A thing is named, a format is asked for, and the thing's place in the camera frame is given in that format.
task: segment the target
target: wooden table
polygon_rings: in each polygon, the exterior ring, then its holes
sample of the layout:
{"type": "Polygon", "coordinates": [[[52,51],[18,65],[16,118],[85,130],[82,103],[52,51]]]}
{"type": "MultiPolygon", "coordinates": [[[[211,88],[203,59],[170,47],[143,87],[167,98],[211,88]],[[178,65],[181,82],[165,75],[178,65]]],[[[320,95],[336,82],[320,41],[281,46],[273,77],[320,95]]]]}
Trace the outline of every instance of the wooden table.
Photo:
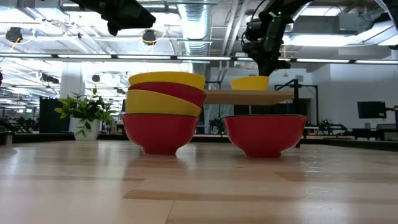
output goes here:
{"type": "Polygon", "coordinates": [[[292,91],[205,90],[208,105],[275,105],[293,98],[292,91]]]}

